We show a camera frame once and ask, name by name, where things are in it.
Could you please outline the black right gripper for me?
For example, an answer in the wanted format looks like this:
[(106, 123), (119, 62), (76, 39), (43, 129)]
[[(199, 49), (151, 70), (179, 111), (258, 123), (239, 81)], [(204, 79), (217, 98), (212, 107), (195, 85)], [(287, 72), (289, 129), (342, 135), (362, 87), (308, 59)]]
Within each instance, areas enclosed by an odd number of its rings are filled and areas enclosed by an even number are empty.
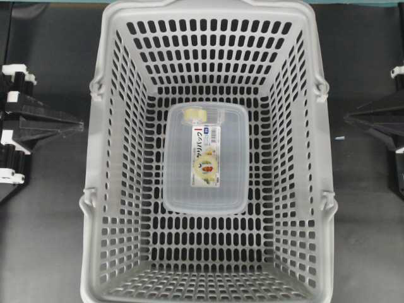
[(403, 193), (403, 66), (393, 68), (391, 77), (398, 87), (393, 107), (348, 113), (344, 120), (395, 151), (397, 186), (399, 193)]

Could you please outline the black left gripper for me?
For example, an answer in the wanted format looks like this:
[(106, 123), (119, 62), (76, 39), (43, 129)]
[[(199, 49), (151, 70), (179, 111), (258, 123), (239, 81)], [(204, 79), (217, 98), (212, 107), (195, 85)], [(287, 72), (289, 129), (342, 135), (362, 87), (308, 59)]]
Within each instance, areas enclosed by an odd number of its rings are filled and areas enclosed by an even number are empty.
[(2, 202), (30, 181), (32, 152), (23, 143), (84, 130), (83, 122), (75, 116), (24, 94), (31, 94), (36, 84), (26, 65), (1, 66)]

